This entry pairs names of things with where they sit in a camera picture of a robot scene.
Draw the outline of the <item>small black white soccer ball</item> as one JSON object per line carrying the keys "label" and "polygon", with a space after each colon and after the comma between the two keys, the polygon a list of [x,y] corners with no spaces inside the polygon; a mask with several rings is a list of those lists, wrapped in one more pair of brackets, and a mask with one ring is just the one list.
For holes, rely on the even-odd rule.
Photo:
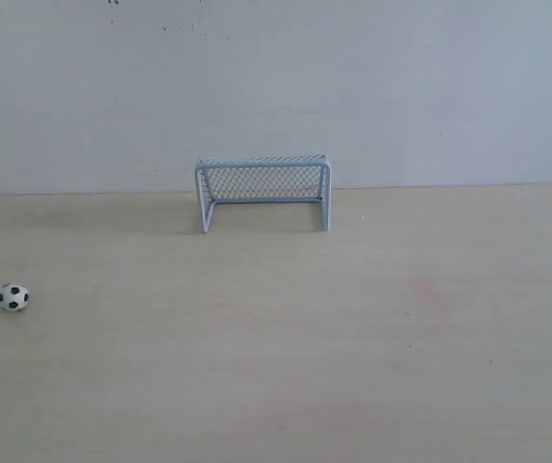
{"label": "small black white soccer ball", "polygon": [[22,285],[5,284],[0,289],[0,309],[9,312],[22,312],[26,309],[30,294]]}

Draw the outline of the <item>white miniature soccer goal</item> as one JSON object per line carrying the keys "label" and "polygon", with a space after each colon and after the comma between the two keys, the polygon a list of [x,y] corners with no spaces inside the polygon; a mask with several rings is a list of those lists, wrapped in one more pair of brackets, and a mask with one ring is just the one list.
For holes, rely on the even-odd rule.
{"label": "white miniature soccer goal", "polygon": [[332,166],[324,154],[200,158],[194,170],[202,231],[225,204],[317,204],[331,228]]}

